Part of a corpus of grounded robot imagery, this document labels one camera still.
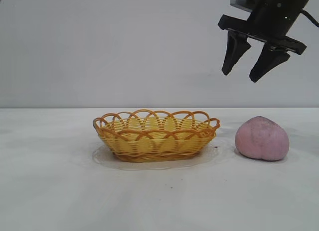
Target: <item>white table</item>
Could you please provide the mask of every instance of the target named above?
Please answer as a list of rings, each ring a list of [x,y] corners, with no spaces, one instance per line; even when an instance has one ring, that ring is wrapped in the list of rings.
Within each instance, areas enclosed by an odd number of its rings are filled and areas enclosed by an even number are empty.
[[[201,157],[130,164],[107,152],[92,120],[134,110],[0,110],[0,230],[319,230],[319,109],[199,109],[222,123]],[[287,131],[285,160],[234,152],[254,116]]]

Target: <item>pink peach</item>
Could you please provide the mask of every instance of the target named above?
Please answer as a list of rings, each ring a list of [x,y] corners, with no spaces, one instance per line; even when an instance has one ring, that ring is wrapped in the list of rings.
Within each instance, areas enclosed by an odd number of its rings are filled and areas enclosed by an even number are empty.
[[[269,161],[283,159],[289,150],[289,138],[285,130],[262,116],[242,124],[236,133],[235,144],[244,156]]]

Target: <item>black cable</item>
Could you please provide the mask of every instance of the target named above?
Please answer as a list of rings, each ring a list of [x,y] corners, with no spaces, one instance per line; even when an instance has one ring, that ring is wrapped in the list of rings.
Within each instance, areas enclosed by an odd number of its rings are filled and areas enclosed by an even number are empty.
[[[306,16],[315,26],[317,26],[319,28],[319,22],[311,16],[311,14],[309,14],[307,11],[302,10],[301,13]]]

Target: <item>white wall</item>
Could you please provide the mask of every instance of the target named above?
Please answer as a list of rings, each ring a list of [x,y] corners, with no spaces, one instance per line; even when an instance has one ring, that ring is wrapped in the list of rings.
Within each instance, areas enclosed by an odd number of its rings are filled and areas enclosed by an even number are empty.
[[[229,0],[3,0],[0,107],[319,106],[315,26],[301,15],[289,35],[303,56],[254,84],[259,42],[221,72],[223,13],[248,16]]]

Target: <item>woven basket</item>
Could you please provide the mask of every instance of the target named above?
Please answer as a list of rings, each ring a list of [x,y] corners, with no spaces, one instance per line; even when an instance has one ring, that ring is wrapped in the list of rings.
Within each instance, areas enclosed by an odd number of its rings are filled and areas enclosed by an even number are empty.
[[[196,114],[206,116],[207,120],[196,120]],[[216,125],[211,126],[211,121],[215,121]],[[100,139],[119,159],[156,162],[193,158],[216,136],[220,122],[201,111],[168,113],[138,110],[105,114],[94,119],[93,126]]]

